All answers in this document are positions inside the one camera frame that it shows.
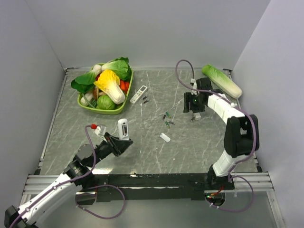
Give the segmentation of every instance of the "gray marble table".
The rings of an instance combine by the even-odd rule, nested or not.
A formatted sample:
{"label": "gray marble table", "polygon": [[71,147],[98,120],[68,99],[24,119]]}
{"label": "gray marble table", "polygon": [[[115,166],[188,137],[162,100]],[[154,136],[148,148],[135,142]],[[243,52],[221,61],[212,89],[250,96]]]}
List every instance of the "gray marble table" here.
{"label": "gray marble table", "polygon": [[[131,95],[142,85],[148,87],[150,100],[144,105],[129,101],[119,115],[101,115],[88,112],[77,104],[78,93],[70,82],[85,71],[67,71],[67,80],[48,141],[42,175],[58,175],[71,162],[79,147],[88,143],[84,126],[96,123],[107,126],[107,131],[118,135],[117,121],[127,118],[130,137],[134,144],[120,157],[109,155],[96,165],[96,173],[189,173],[207,172],[224,150],[225,124],[215,112],[206,108],[201,119],[191,122],[191,113],[184,114],[183,94],[187,91],[175,78],[173,69],[135,70]],[[181,79],[189,83],[191,71],[179,71]],[[196,79],[203,77],[195,71]],[[162,120],[164,112],[171,115],[168,129]],[[165,142],[159,135],[171,138]],[[100,139],[91,132],[93,143]],[[240,164],[237,172],[256,172],[253,159]]]}

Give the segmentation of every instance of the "gray wall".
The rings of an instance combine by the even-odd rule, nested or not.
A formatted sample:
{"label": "gray wall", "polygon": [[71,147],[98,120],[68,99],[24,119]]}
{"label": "gray wall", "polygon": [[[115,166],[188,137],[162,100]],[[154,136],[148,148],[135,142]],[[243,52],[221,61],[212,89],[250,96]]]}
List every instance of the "gray wall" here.
{"label": "gray wall", "polygon": [[302,0],[271,0],[233,70],[242,106],[258,116],[257,156],[291,228],[304,223],[304,199],[295,195],[304,189],[303,11]]}
{"label": "gray wall", "polygon": [[26,0],[64,67],[128,56],[133,67],[232,69],[269,0]]}
{"label": "gray wall", "polygon": [[24,0],[0,1],[0,227],[37,167],[64,70]]}

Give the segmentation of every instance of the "wall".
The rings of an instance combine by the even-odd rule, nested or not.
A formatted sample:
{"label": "wall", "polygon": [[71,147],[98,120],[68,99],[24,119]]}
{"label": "wall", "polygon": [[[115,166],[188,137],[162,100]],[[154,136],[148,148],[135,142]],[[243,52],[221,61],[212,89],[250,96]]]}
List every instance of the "wall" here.
{"label": "wall", "polygon": [[0,1],[0,227],[37,167],[64,70],[24,0]]}
{"label": "wall", "polygon": [[64,67],[128,56],[134,67],[232,69],[269,0],[26,0]]}
{"label": "wall", "polygon": [[233,70],[242,106],[259,119],[256,154],[291,228],[304,222],[304,199],[295,194],[304,189],[303,10],[301,0],[271,0]]}

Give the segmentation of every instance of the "tabletop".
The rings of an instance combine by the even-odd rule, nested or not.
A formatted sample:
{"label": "tabletop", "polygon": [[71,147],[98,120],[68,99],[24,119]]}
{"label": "tabletop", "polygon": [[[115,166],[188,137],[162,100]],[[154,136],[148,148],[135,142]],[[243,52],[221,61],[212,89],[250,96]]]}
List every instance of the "tabletop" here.
{"label": "tabletop", "polygon": [[[79,147],[88,143],[84,131],[86,125],[106,125],[111,135],[118,136],[117,121],[122,118],[128,119],[129,135],[134,143],[122,156],[114,157],[111,154],[99,162],[95,173],[207,172],[223,153],[225,123],[207,107],[201,113],[200,120],[190,121],[191,112],[183,113],[184,92],[189,90],[178,83],[174,69],[135,70],[128,101],[118,115],[95,114],[78,106],[78,92],[71,88],[70,83],[85,72],[83,69],[67,70],[67,80],[47,144],[41,175],[62,173]],[[179,75],[185,83],[190,83],[189,69],[179,70]],[[195,70],[195,78],[201,77],[204,77],[202,72]],[[148,87],[145,95],[149,102],[131,104],[129,100],[142,85]],[[166,111],[171,115],[170,121],[175,122],[170,128],[162,120]],[[160,133],[165,133],[171,141],[165,142]],[[93,131],[90,135],[94,144],[101,142]],[[235,171],[257,172],[254,159],[239,164]]]}

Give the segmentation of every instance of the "gray floor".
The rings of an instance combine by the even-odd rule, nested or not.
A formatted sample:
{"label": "gray floor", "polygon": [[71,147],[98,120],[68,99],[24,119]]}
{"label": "gray floor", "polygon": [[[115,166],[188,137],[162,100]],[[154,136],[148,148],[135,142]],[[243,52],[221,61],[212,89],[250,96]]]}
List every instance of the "gray floor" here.
{"label": "gray floor", "polygon": [[[47,145],[42,175],[58,175],[71,162],[82,144],[88,143],[84,126],[95,123],[105,124],[107,131],[118,135],[117,121],[127,118],[130,137],[134,144],[122,156],[110,155],[97,164],[96,173],[187,173],[207,172],[222,154],[225,124],[212,110],[206,108],[199,121],[190,122],[191,113],[184,114],[183,93],[187,91],[175,78],[172,69],[136,70],[131,95],[141,85],[148,87],[146,95],[150,100],[140,103],[127,102],[119,115],[101,115],[83,110],[77,104],[78,93],[70,82],[85,71],[68,70],[67,81],[60,100],[53,129]],[[189,83],[190,71],[180,71],[180,77]],[[203,77],[200,70],[195,77]],[[162,116],[168,111],[176,124],[167,128]],[[159,137],[165,133],[169,143]],[[91,134],[95,144],[100,139]],[[253,159],[239,165],[238,172],[256,172]]]}
{"label": "gray floor", "polygon": [[[251,199],[251,193],[227,193],[223,208],[241,209]],[[122,201],[95,203],[89,209],[101,216],[113,216]],[[124,212],[111,220],[98,219],[75,208],[74,197],[54,211],[40,228],[276,228],[267,194],[256,193],[252,207],[242,213],[229,213],[210,208],[206,201],[189,199],[130,200]]]}

